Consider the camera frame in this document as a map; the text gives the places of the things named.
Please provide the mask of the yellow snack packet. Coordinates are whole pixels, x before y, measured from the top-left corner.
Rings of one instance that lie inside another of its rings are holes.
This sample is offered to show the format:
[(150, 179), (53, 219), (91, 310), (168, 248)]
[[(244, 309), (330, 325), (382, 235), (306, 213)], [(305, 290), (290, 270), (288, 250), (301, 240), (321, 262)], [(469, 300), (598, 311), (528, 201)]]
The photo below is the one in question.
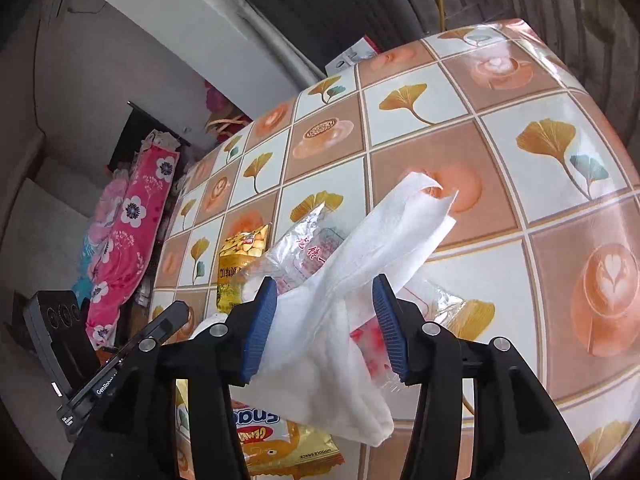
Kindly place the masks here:
[(241, 303), (241, 271), (266, 251), (270, 225), (240, 231), (224, 240), (218, 252), (216, 307), (229, 313)]

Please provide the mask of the red white carton box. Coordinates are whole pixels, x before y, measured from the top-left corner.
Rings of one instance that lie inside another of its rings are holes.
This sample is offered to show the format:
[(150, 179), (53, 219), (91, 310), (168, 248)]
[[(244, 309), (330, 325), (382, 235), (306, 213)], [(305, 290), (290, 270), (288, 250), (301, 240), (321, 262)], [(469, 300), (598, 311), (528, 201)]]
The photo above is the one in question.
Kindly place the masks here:
[(375, 43), (368, 36), (363, 36), (326, 64), (326, 74), (334, 76), (363, 60), (375, 58), (380, 53), (381, 51)]

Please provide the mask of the white tissue paper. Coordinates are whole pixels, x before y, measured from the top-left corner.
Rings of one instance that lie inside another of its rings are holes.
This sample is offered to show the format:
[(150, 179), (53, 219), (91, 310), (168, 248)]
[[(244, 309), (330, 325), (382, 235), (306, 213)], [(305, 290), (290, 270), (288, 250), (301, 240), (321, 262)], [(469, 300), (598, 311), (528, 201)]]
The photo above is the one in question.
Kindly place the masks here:
[(303, 284), (279, 296), (257, 374), (234, 400), (366, 445), (394, 430), (350, 333), (374, 317), (372, 282), (399, 292), (456, 223), (436, 181), (407, 174)]

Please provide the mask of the clear plastic wrapper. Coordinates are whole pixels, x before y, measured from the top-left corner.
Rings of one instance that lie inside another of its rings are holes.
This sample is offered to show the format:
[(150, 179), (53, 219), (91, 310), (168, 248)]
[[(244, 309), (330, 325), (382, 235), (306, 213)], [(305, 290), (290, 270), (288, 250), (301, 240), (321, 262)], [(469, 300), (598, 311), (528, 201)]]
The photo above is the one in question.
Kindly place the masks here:
[[(303, 284), (344, 242), (346, 233), (342, 226), (341, 221), (332, 217), (327, 204), (315, 206), (263, 256), (235, 274), (231, 279), (234, 302), (242, 304), (252, 299), (266, 276), (276, 281), (280, 294)], [(398, 292), (398, 297), (416, 304), (427, 321), (434, 321), (450, 330), (454, 330), (457, 322), (461, 321), (465, 306), (464, 299), (419, 275)], [(390, 366), (378, 321), (371, 318), (357, 325), (350, 336), (361, 351), (375, 385), (387, 391), (398, 389), (400, 382)]]

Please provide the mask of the red tote bag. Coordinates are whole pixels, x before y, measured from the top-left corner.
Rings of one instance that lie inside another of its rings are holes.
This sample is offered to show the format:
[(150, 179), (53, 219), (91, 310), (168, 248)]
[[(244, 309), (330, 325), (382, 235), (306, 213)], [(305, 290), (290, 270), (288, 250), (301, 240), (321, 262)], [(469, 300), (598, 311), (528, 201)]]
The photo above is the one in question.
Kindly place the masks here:
[(205, 105), (209, 111), (205, 132), (211, 134), (215, 144), (224, 143), (252, 121), (235, 104), (229, 101), (209, 81), (204, 80)]

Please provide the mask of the black door panel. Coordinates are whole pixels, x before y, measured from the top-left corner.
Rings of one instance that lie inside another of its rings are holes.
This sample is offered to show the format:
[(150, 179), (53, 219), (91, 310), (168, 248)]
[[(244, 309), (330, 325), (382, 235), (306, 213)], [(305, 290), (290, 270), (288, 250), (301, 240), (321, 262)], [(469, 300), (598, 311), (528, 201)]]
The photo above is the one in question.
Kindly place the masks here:
[(314, 66), (363, 36), (380, 51), (439, 30), (436, 0), (244, 0)]

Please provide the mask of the patterned vinyl tablecloth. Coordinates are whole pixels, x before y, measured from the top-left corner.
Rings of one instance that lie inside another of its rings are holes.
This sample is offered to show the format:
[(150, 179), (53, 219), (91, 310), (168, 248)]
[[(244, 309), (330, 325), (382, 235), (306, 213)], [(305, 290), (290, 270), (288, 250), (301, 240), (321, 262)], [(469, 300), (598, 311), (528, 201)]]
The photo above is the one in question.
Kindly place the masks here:
[(304, 90), (186, 175), (151, 318), (223, 335), (238, 286), (278, 300), (229, 429), (170, 386), (178, 471), (239, 440), (255, 479), (619, 477), (639, 454), (639, 176), (522, 21), (442, 32)]

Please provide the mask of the pink floral blanket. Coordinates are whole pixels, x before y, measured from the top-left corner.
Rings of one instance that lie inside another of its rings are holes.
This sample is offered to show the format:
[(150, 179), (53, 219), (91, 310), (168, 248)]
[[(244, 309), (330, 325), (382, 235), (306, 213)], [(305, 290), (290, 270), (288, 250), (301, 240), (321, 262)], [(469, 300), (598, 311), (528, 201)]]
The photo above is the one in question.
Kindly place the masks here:
[(85, 332), (98, 350), (111, 347), (120, 308), (142, 281), (179, 161), (180, 143), (153, 130), (132, 165), (107, 185), (87, 231), (87, 278), (75, 287), (89, 301)]

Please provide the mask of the yellow foil snack bag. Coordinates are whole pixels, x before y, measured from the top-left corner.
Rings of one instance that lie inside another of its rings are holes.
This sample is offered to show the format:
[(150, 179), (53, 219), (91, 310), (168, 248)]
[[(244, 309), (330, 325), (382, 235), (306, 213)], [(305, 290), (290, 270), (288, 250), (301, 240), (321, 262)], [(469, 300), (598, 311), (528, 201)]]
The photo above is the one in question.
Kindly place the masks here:
[[(188, 381), (177, 379), (175, 418), (180, 477), (195, 479), (191, 453)], [(271, 412), (231, 400), (236, 433), (250, 478), (305, 477), (327, 474), (344, 464), (331, 436)]]

